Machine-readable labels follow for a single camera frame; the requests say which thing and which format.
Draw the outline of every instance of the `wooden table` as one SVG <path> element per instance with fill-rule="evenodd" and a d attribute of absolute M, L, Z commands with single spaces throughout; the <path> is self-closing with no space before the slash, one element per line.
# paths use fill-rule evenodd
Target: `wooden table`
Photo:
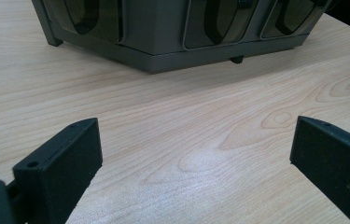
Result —
<path fill-rule="evenodd" d="M 294 50 L 150 76 L 49 46 L 30 1 L 0 1 L 0 179 L 100 122 L 104 165 L 68 223 L 349 223 L 289 162 L 298 115 L 350 132 L 350 27 L 329 16 Z"/>

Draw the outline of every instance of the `wood grain pattern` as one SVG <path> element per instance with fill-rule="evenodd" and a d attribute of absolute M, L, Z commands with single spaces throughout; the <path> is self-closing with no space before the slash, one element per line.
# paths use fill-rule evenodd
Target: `wood grain pattern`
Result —
<path fill-rule="evenodd" d="M 350 132 L 350 27 L 329 16 L 294 50 L 149 76 L 49 46 L 30 1 L 0 0 L 0 179 L 100 122 L 104 166 L 68 223 L 350 223 L 289 163 L 298 115 Z"/>

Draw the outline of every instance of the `table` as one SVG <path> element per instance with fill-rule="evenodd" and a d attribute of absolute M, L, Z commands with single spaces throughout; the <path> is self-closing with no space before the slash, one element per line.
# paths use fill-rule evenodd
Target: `table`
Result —
<path fill-rule="evenodd" d="M 49 46 L 30 1 L 0 1 L 0 179 L 100 122 L 104 164 L 68 223 L 350 223 L 289 162 L 298 115 L 350 132 L 350 27 L 330 16 L 293 50 L 152 76 Z"/>

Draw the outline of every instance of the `wood grain surface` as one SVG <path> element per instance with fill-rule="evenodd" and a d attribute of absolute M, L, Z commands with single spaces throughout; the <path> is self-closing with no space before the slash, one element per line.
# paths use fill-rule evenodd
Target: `wood grain surface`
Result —
<path fill-rule="evenodd" d="M 152 76 L 49 46 L 31 1 L 0 0 L 0 179 L 100 122 L 104 165 L 68 223 L 350 223 L 289 162 L 298 115 L 350 132 L 350 27 L 329 16 L 293 50 Z"/>

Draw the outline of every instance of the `light wood tabletop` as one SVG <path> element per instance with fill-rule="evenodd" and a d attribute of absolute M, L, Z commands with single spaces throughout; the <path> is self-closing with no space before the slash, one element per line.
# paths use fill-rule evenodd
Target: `light wood tabletop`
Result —
<path fill-rule="evenodd" d="M 350 27 L 330 16 L 293 50 L 148 75 L 49 46 L 31 1 L 0 0 L 0 179 L 99 119 L 103 167 L 68 223 L 350 223 L 290 164 L 299 115 L 350 132 Z"/>

